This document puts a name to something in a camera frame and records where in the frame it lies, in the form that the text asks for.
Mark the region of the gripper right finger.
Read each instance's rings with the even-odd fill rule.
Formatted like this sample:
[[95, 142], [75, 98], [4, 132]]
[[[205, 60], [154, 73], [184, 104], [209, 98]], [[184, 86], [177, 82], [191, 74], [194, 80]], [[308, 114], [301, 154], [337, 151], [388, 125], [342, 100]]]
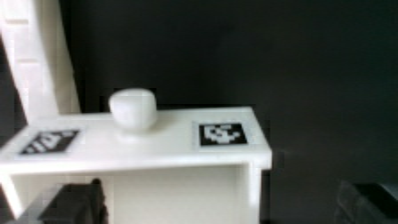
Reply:
[[338, 188], [335, 224], [398, 224], [398, 183], [353, 183]]

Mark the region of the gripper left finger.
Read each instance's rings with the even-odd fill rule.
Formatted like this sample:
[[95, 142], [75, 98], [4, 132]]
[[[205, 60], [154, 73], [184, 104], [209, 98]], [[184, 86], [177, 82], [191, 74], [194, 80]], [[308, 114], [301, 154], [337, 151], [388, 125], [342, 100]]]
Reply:
[[66, 184], [40, 215], [43, 224], [109, 224], [102, 180]]

